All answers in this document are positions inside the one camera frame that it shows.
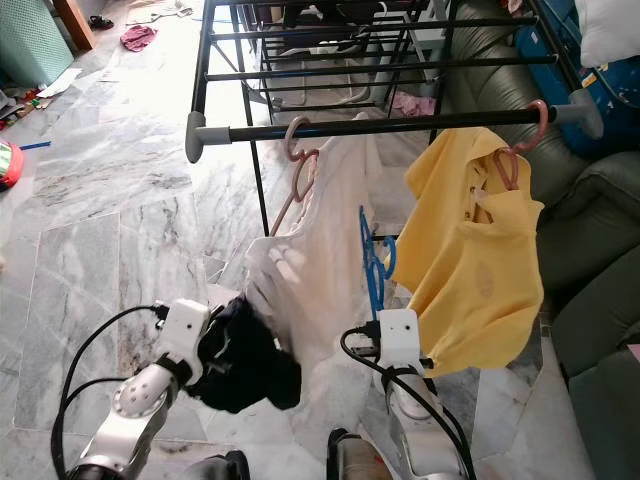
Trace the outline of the yellow polo shirt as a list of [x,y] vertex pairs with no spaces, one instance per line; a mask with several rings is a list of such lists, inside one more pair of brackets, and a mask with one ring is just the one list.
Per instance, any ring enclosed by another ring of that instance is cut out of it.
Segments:
[[544,300],[536,250],[543,202],[531,168],[489,129],[443,131],[404,174],[416,198],[396,242],[431,378],[500,369],[526,346]]

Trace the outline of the green laundry hamper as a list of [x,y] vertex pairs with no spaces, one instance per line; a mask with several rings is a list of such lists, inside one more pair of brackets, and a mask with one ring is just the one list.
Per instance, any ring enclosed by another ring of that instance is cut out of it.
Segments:
[[0,67],[19,86],[54,83],[73,63],[49,0],[0,0]]

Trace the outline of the red and blue school bag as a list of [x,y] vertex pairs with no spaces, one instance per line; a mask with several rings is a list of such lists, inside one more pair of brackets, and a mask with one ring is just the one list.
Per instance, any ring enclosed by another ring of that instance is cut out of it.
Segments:
[[0,141],[0,173],[1,183],[5,189],[15,186],[22,178],[26,155],[22,148],[5,140]]

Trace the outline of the white paper sheet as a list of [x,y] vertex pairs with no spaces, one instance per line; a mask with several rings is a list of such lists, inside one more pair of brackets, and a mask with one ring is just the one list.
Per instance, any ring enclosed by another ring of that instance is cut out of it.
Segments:
[[54,82],[49,84],[44,90],[37,92],[37,99],[51,99],[51,97],[56,97],[60,95],[60,93],[67,91],[68,88],[77,81],[78,77],[81,76],[81,72],[81,68],[65,69]]

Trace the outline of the blue plastic hanger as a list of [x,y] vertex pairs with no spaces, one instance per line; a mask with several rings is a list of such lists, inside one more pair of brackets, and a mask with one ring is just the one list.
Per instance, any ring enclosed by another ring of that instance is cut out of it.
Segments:
[[376,323],[379,312],[385,307],[387,283],[396,271],[398,236],[375,236],[365,206],[358,207],[358,227],[371,320]]

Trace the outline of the dark navy garment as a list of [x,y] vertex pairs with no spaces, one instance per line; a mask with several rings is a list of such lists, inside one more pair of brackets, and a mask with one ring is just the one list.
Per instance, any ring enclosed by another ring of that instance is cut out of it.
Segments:
[[300,403],[300,364],[275,346],[273,332],[242,296],[212,316],[197,353],[202,372],[184,392],[207,407],[238,413],[261,399],[278,410]]

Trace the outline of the reddish brown hanger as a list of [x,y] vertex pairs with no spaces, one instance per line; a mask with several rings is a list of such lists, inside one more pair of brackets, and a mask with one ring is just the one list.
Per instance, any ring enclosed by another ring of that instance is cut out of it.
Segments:
[[520,179],[521,157],[527,151],[538,146],[548,131],[550,108],[547,102],[535,100],[530,102],[529,108],[538,113],[538,123],[536,123],[538,128],[535,129],[535,133],[526,138],[524,142],[512,143],[512,145],[497,148],[490,156],[492,170],[498,175],[500,184],[502,184],[502,192],[520,189],[520,180],[518,179]]

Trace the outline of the pale pink hanger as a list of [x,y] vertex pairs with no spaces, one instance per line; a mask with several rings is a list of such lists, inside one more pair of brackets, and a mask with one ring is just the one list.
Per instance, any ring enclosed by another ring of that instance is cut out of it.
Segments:
[[285,197],[284,204],[276,212],[273,224],[270,225],[268,230],[269,236],[275,236],[279,232],[291,207],[296,204],[303,204],[311,188],[314,187],[319,150],[317,148],[294,148],[294,133],[297,132],[301,125],[306,123],[308,123],[307,116],[296,116],[288,124],[282,140],[285,152],[288,154],[288,160],[294,164],[294,170],[289,195]]

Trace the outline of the white shirt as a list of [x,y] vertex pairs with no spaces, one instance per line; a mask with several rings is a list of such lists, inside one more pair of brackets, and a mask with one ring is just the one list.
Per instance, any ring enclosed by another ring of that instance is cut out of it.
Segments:
[[303,370],[337,351],[340,333],[369,316],[358,215],[381,168],[375,138],[329,138],[303,174],[307,193],[275,236],[244,252],[248,300]]

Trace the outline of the white pillow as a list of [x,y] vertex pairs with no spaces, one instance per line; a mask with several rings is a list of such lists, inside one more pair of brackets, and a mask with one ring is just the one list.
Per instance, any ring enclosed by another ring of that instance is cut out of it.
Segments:
[[582,67],[603,67],[640,56],[640,0],[573,0],[573,4],[582,35]]

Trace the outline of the black metal drying rack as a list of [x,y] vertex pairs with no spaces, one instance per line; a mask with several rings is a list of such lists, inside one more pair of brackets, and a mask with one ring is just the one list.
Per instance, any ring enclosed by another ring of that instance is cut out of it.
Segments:
[[[268,6],[288,9],[289,5],[321,6],[353,4],[367,12],[356,22],[339,23],[315,20],[289,28],[283,22],[266,23],[260,10]],[[525,1],[515,17],[506,19],[458,19],[460,0],[205,0],[212,14],[227,6],[233,31],[218,33],[212,19],[201,22],[192,111],[187,116],[186,155],[196,164],[207,146],[233,145],[238,142],[283,140],[287,125],[255,125],[251,101],[260,99],[271,115],[308,113],[308,106],[275,104],[276,88],[269,81],[288,78],[346,76],[366,74],[366,99],[356,99],[344,109],[374,108],[388,105],[392,92],[401,84],[399,74],[421,70],[422,83],[430,84],[430,73],[442,76],[449,69],[508,67],[508,65],[552,64],[556,56],[541,58],[456,59],[452,42],[460,29],[534,27],[540,20],[527,13]],[[212,127],[205,109],[209,83],[236,82],[243,95],[244,127]],[[357,136],[411,131],[436,133],[443,129],[522,125],[538,122],[538,113],[530,108],[480,113],[399,118],[343,120],[302,125],[294,133],[300,138]]]

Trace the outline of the beige floor mat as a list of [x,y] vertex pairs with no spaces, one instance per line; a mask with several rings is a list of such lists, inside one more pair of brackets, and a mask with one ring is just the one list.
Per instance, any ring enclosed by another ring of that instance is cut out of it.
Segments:
[[132,0],[127,17],[128,26],[150,24],[165,17],[189,17],[195,9],[186,0]]

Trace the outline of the small pink cloth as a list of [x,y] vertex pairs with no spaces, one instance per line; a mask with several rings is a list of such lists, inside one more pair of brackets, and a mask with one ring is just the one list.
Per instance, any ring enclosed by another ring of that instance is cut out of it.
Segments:
[[393,93],[390,106],[398,116],[433,116],[436,100],[431,97],[396,91]]

